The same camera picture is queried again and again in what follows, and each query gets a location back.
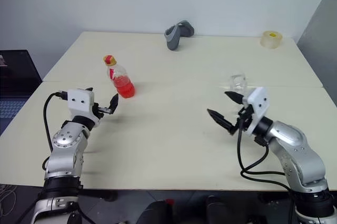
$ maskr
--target laptop keyboard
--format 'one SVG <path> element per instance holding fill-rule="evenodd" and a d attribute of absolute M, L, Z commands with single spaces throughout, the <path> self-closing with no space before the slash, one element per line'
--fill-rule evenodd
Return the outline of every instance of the laptop keyboard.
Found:
<path fill-rule="evenodd" d="M 0 101 L 0 118 L 14 118 L 24 104 L 24 101 Z"/>

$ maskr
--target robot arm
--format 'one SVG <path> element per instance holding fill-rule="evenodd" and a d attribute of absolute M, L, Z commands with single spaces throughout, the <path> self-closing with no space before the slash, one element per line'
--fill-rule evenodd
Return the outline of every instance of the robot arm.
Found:
<path fill-rule="evenodd" d="M 236 125 L 215 111 L 208 110 L 209 114 L 231 135 L 242 125 L 242 130 L 248 135 L 255 135 L 258 144 L 269 146 L 282 165 L 301 223 L 337 223 L 337 210 L 324 177 L 325 166 L 308 145 L 304 133 L 264 116 L 269 107 L 265 88 L 256 88 L 247 96 L 230 91 L 226 94 L 236 103 L 244 105 L 239 111 Z"/>
<path fill-rule="evenodd" d="M 109 108 L 94 102 L 92 88 L 71 89 L 56 93 L 67 100 L 71 121 L 66 120 L 52 140 L 53 151 L 45 172 L 44 187 L 35 205 L 31 224 L 82 223 L 78 208 L 78 193 L 82 188 L 83 152 L 90 131 L 100 124 L 103 113 L 112 114 L 118 104 L 118 94 Z"/>

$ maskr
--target bottle cap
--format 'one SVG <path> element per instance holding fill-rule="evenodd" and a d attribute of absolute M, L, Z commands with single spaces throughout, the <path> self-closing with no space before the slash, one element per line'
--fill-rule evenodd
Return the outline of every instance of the bottle cap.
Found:
<path fill-rule="evenodd" d="M 113 65 L 117 64 L 116 59 L 112 55 L 104 56 L 103 61 L 107 66 L 113 66 Z"/>

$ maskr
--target table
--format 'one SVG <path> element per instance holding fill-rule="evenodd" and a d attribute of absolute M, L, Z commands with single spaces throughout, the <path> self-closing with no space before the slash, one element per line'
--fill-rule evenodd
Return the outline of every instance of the table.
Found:
<path fill-rule="evenodd" d="M 251 86 L 322 87 L 296 43 L 284 38 L 277 49 L 259 37 L 181 38 L 178 51 L 163 34 L 83 32 L 45 76 L 44 81 L 109 83 L 103 56 L 112 54 L 137 82 L 209 81 L 228 86 L 243 72 Z"/>
<path fill-rule="evenodd" d="M 84 154 L 84 188 L 283 190 L 277 185 L 240 177 L 236 138 L 208 115 L 206 109 L 235 121 L 238 105 L 226 90 L 208 81 L 135 82 L 137 94 L 120 98 L 115 114 L 94 128 Z M 42 186 L 43 160 L 49 154 L 42 110 L 57 90 L 94 87 L 95 101 L 108 105 L 115 94 L 111 83 L 44 82 L 0 137 L 0 183 Z M 323 88 L 268 87 L 267 116 L 301 128 L 310 146 L 322 157 L 329 187 L 337 190 L 337 108 Z M 67 103 L 53 98 L 47 111 L 51 134 L 69 119 Z M 243 138 L 245 164 L 257 160 L 264 148 Z M 259 170 L 281 170 L 270 153 Z M 266 175 L 285 182 L 280 176 Z"/>

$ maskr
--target laptop screen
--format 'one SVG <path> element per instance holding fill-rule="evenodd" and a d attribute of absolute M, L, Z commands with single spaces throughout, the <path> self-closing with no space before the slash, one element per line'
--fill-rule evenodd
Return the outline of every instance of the laptop screen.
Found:
<path fill-rule="evenodd" d="M 1 97 L 30 96 L 41 78 L 26 50 L 0 50 Z"/>

